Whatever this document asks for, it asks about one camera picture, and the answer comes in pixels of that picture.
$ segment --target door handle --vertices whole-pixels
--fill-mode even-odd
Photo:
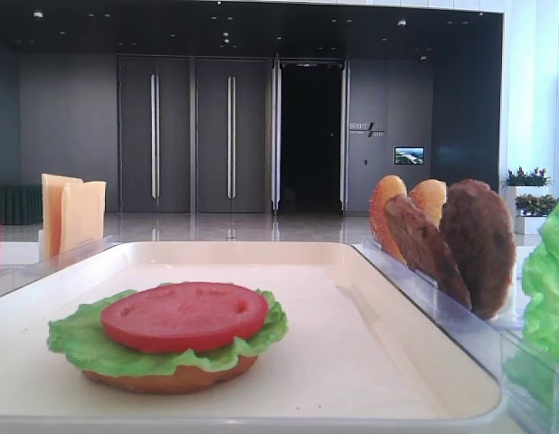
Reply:
[[[151,74],[151,197],[156,195],[156,75]]]
[[[235,193],[237,188],[236,183],[236,163],[237,163],[237,123],[236,123],[236,113],[237,113],[237,105],[235,99],[235,76],[232,76],[232,198],[235,199]]]
[[[155,76],[155,136],[156,136],[156,198],[159,199],[161,197],[161,81],[159,79],[159,74]]]
[[[233,179],[232,179],[232,148],[233,148],[233,95],[232,95],[232,76],[227,78],[227,197],[232,199],[233,194]]]

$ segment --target green lettuce piece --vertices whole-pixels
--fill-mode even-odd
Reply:
[[[263,328],[247,340],[236,337],[224,348],[196,354],[187,350],[180,354],[145,354],[109,339],[100,322],[100,312],[110,304],[137,291],[128,290],[104,298],[58,321],[49,323],[49,349],[65,354],[81,371],[93,371],[119,377],[129,375],[171,375],[178,366],[197,366],[209,373],[233,368],[240,355],[252,357],[263,353],[288,332],[288,319],[269,291],[256,291],[268,301],[268,314]]]
[[[541,245],[523,267],[523,291],[531,297],[523,342],[559,363],[559,204],[541,228],[541,237]],[[538,401],[551,405],[553,373],[536,369],[536,365],[534,355],[518,352],[507,361],[507,377]]]

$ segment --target tomato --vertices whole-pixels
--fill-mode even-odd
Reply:
[[[250,289],[185,282],[122,298],[100,320],[109,338],[145,353],[201,353],[252,337],[267,312],[266,299]]]

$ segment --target white tray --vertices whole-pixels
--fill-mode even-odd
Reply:
[[[242,377],[175,397],[93,384],[48,351],[48,321],[78,304],[183,280],[271,290],[289,333]],[[504,432],[505,407],[498,382],[343,244],[121,244],[0,298],[0,433]]]

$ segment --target shiny floor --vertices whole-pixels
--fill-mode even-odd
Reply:
[[[41,224],[3,226],[2,241],[38,241]],[[368,217],[303,214],[108,214],[105,236],[114,241],[335,241],[362,242]]]

